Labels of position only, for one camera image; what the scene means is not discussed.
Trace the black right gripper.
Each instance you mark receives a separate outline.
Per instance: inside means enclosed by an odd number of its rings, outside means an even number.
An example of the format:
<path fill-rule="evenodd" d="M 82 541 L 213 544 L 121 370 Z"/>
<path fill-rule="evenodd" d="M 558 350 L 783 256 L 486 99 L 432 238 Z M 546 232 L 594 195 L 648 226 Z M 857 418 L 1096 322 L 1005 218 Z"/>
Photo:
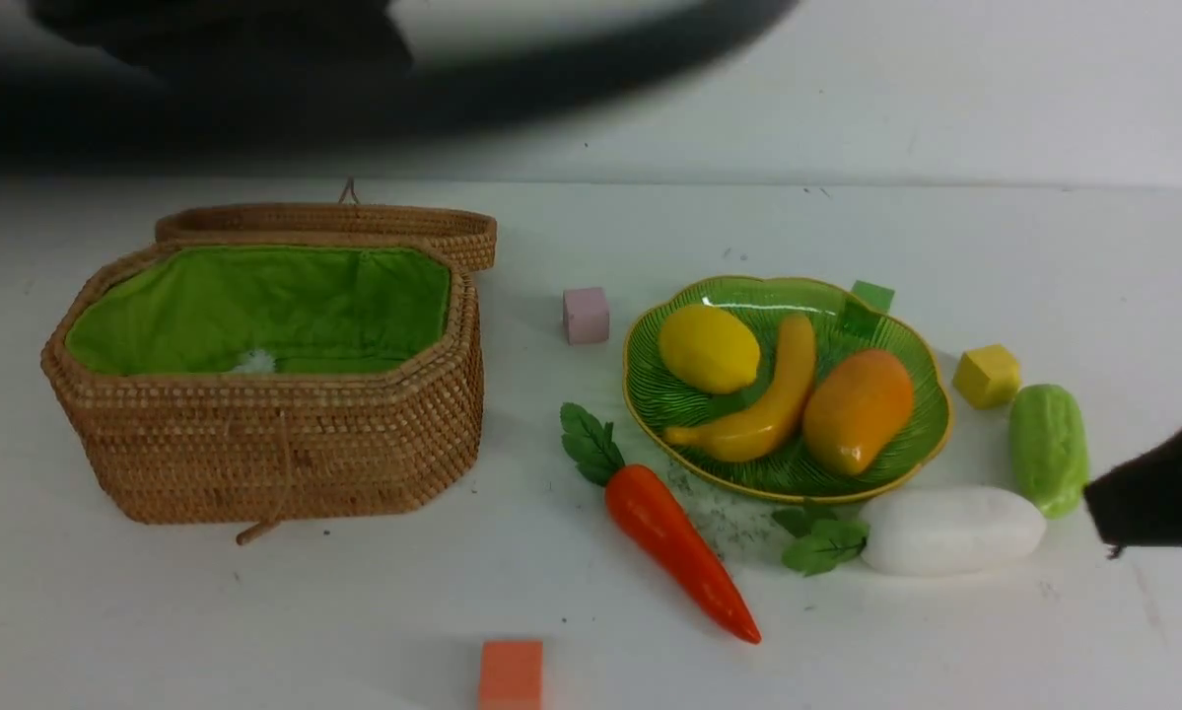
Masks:
<path fill-rule="evenodd" d="M 1128 548 L 1182 548 L 1182 428 L 1090 481 L 1083 503 L 1110 560 Z"/>

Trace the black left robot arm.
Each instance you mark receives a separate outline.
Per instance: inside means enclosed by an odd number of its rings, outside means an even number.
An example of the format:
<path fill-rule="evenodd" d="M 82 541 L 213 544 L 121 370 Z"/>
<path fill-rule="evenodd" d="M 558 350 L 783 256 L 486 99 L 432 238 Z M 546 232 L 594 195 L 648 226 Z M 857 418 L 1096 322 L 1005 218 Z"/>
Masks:
<path fill-rule="evenodd" d="M 630 26 L 421 66 L 387 1 L 27 1 L 35 28 L 147 77 L 0 48 L 0 174 L 411 149 L 645 93 L 742 52 L 795 1 L 689 1 Z"/>

